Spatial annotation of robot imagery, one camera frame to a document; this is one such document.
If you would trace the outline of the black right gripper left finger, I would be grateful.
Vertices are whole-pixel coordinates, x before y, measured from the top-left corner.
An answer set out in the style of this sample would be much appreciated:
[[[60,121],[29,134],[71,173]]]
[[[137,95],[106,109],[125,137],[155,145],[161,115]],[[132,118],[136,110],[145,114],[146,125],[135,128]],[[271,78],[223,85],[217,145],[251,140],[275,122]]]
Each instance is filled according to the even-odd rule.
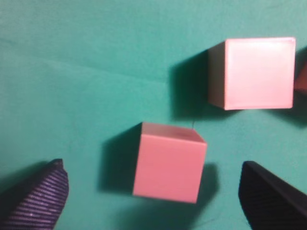
[[[52,230],[68,194],[63,159],[54,159],[0,193],[0,228]]]

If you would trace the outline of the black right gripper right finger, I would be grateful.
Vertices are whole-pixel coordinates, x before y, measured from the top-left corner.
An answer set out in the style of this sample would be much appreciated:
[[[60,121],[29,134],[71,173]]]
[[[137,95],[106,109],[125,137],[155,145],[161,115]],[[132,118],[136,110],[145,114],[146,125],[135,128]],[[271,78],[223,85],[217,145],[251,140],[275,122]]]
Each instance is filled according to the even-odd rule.
[[[245,161],[238,197],[253,230],[305,230],[307,195],[255,161]]]

